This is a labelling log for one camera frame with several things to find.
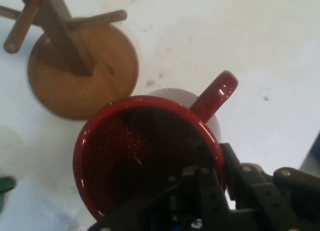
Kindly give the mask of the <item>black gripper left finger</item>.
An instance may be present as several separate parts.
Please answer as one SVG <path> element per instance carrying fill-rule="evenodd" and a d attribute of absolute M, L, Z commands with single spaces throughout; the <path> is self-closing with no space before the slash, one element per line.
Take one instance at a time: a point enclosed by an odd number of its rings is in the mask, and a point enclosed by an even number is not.
<path fill-rule="evenodd" d="M 143 186 L 90 231 L 231 231 L 230 208 L 213 167 L 189 166 L 157 187 Z"/>

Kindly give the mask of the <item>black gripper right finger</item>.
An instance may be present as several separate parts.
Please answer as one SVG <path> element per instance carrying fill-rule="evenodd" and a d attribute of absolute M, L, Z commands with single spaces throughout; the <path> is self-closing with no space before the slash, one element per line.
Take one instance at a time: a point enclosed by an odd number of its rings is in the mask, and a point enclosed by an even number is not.
<path fill-rule="evenodd" d="M 272 175 L 254 163 L 239 161 L 228 143 L 221 143 L 227 191 L 235 201 L 229 224 L 235 231 L 318 231 L 320 179 L 291 167 Z"/>

